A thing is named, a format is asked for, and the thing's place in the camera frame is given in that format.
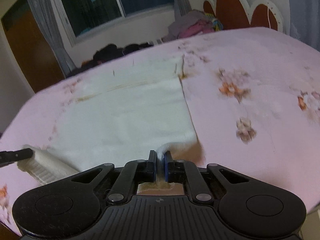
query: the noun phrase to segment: mattress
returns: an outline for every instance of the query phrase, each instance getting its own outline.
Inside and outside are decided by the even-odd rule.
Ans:
[[[200,142],[182,158],[198,167],[219,163],[289,190],[311,210],[320,200],[320,53],[267,28],[173,41],[60,82],[22,107],[1,138],[0,151],[24,144],[49,147],[55,122],[87,77],[181,54],[181,84]],[[38,186],[16,164],[0,168],[0,189],[5,184],[8,209]],[[18,232],[12,218],[7,225]]]

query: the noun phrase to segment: orange flower print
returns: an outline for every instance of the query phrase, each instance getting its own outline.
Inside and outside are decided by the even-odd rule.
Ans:
[[[4,219],[10,224],[9,195],[7,189],[7,184],[0,188],[0,207],[5,212]]]
[[[307,109],[307,104],[304,102],[303,97],[298,96],[298,105],[302,111]]]
[[[242,99],[246,98],[251,92],[250,89],[240,89],[233,83],[228,84],[226,82],[222,83],[222,87],[219,88],[219,91],[228,97],[235,97],[239,103],[241,103]]]

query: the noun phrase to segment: white towel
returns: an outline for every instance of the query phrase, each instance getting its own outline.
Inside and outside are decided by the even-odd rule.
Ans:
[[[28,172],[41,185],[78,173],[78,171],[61,162],[47,151],[30,145],[25,145],[23,148],[30,148],[34,153],[30,159],[18,161],[17,166],[20,170]]]
[[[183,57],[177,57],[92,76],[57,121],[48,152],[85,171],[147,159],[150,150],[169,149],[171,143],[177,152],[189,149],[197,137],[178,78],[182,73]]]

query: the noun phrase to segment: white cable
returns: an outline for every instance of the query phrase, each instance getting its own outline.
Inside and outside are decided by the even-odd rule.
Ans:
[[[271,29],[270,18],[269,18],[269,2],[268,2],[268,0],[266,0],[266,1],[267,1],[267,7],[268,7],[268,12],[267,12],[267,14],[268,14],[268,23],[269,23],[269,28]]]

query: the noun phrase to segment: pile of clothes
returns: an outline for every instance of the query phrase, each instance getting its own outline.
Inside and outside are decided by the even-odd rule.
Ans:
[[[134,51],[152,47],[152,44],[149,43],[142,43],[142,44],[129,44],[125,46],[124,48],[118,48],[115,44],[108,44],[101,50],[98,50],[92,57],[91,60],[82,62],[81,68],[76,68],[72,70],[68,75],[68,77],[75,76],[83,71],[86,71],[90,68],[96,67],[100,64],[103,64],[105,62],[108,62],[113,59],[117,59],[120,57],[123,57],[125,55],[128,55]]]
[[[168,42],[222,29],[221,22],[213,14],[192,10],[168,27],[169,33],[162,38],[162,41]]]

